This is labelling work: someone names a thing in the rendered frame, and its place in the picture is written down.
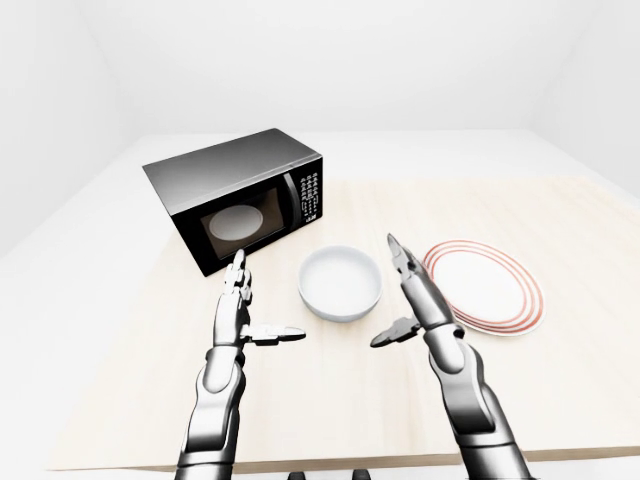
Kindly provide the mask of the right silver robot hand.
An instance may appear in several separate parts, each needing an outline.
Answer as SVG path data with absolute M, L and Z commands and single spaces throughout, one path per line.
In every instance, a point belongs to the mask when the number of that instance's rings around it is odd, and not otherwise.
M 387 235 L 387 242 L 392 263 L 401 277 L 401 289 L 413 316 L 395 320 L 388 329 L 371 340 L 370 346 L 379 348 L 391 343 L 401 343 L 415 337 L 420 329 L 433 333 L 444 327 L 451 327 L 452 335 L 463 339 L 464 329 L 454 320 L 449 304 L 425 267 L 391 233 Z

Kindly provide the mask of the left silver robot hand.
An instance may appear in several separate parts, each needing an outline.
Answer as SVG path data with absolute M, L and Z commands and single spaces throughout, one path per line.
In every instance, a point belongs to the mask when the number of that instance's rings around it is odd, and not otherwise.
M 252 274 L 246 254 L 239 249 L 224 274 L 213 327 L 213 347 L 242 348 L 246 343 L 275 346 L 306 338 L 304 330 L 291 326 L 251 324 L 249 306 L 253 300 Z

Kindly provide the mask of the white plate with red rings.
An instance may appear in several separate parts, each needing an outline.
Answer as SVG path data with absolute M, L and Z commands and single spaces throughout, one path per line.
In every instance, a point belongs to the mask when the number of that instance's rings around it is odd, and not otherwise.
M 546 314 L 535 276 L 506 252 L 472 240 L 433 246 L 423 265 L 457 320 L 497 336 L 520 336 L 539 327 Z

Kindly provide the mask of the white bowl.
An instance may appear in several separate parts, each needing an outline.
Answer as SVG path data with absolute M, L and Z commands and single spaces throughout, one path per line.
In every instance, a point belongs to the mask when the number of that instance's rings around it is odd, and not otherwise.
M 299 295 L 305 306 L 323 320 L 359 320 L 375 308 L 382 291 L 378 265 L 354 247 L 320 248 L 308 255 L 299 268 Z

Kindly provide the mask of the white microwave turntable plate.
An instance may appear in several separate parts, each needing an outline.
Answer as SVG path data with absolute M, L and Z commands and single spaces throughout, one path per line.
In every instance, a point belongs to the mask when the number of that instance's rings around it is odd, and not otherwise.
M 234 205 L 215 213 L 208 230 L 222 241 L 239 241 L 256 233 L 263 224 L 260 210 L 250 205 Z

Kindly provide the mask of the black microwave oven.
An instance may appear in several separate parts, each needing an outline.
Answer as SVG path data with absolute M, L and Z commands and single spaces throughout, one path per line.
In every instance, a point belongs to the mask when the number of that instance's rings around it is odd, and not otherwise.
M 143 168 L 201 273 L 209 276 L 236 251 L 253 253 L 323 215 L 323 157 L 273 128 Z M 239 241 L 208 230 L 212 216 L 234 205 L 261 211 L 260 229 Z

